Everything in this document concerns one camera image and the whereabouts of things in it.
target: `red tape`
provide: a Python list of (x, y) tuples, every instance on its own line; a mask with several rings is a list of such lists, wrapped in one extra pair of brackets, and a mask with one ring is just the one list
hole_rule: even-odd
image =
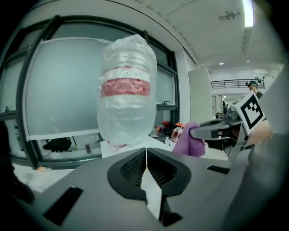
[(103, 83), (101, 97), (117, 95), (149, 96), (149, 82), (140, 79), (118, 78)]

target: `plastic-wrapped bottle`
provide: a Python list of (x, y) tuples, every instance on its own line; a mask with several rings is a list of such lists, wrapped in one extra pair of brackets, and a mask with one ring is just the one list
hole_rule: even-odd
[(154, 127), (157, 61), (139, 35), (118, 39), (104, 49), (99, 78), (98, 126), (112, 145), (134, 144)]
[(166, 137), (164, 144), (170, 146), (170, 140), (169, 140), (168, 136)]

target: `black slot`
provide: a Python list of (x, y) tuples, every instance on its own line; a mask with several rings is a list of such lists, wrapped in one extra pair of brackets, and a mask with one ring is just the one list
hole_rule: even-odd
[(178, 213), (173, 213), (171, 211), (166, 197), (162, 196), (161, 208), (158, 218), (158, 220), (162, 223), (162, 225), (168, 227), (181, 219), (182, 217)]
[(220, 173), (224, 173), (224, 174), (228, 174), (230, 171), (230, 169), (228, 169), (228, 168), (218, 167), (218, 166), (214, 166), (214, 165), (210, 165), (209, 167), (207, 167), (207, 169), (212, 170), (212, 171), (216, 171), (216, 172), (220, 172)]
[(67, 191), (50, 207), (44, 217), (54, 224), (61, 225), (67, 214), (78, 200), (83, 190), (70, 187)]
[(211, 137), (212, 138), (218, 138), (219, 137), (219, 131), (218, 130), (211, 131)]

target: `ceiling light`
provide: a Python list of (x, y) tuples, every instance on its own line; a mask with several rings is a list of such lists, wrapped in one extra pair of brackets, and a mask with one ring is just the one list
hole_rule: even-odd
[(242, 0), (245, 15), (245, 27), (252, 27), (254, 24), (254, 11), (251, 0)]

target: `balcony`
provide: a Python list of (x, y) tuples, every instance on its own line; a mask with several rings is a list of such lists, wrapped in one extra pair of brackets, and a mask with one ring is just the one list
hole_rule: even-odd
[(258, 83), (259, 89), (265, 89), (264, 80), (256, 80), (256, 79), (231, 79), (231, 80), (222, 80), (222, 81), (212, 81), (212, 90), (215, 89), (227, 89), (227, 88), (246, 88), (248, 89), (248, 86), (246, 83), (250, 83), (250, 81), (255, 81)]

